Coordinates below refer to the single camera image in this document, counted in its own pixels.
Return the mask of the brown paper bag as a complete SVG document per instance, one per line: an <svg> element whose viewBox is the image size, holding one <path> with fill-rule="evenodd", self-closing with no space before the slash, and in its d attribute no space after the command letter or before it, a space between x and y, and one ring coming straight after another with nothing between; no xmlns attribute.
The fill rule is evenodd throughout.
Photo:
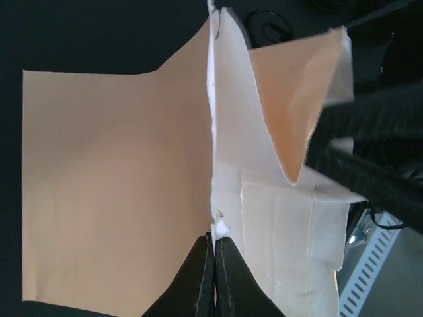
<svg viewBox="0 0 423 317"><path fill-rule="evenodd" d="M305 165L351 101L345 28L250 49L210 13L158 70L22 75L22 299L140 316L194 242L232 240L286 316L337 316L348 210Z"/></svg>

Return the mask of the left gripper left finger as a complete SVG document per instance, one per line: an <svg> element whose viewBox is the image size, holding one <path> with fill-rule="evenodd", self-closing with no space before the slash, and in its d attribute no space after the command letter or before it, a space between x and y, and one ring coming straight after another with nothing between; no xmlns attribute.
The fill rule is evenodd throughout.
<svg viewBox="0 0 423 317"><path fill-rule="evenodd" d="M166 291L143 317L209 317L214 315L212 236L199 237Z"/></svg>

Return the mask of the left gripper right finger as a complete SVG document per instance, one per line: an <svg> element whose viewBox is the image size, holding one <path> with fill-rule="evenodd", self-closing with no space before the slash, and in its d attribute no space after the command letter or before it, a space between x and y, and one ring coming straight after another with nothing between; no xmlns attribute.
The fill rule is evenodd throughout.
<svg viewBox="0 0 423 317"><path fill-rule="evenodd" d="M234 241L224 237L215 246L217 316L283 317L260 288Z"/></svg>

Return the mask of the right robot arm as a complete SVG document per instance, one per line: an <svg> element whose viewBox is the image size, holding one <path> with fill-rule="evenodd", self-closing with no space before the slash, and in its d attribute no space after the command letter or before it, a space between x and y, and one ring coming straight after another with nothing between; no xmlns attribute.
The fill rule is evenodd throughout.
<svg viewBox="0 0 423 317"><path fill-rule="evenodd" d="M321 112L306 165L422 231L422 2L361 1L355 97Z"/></svg>

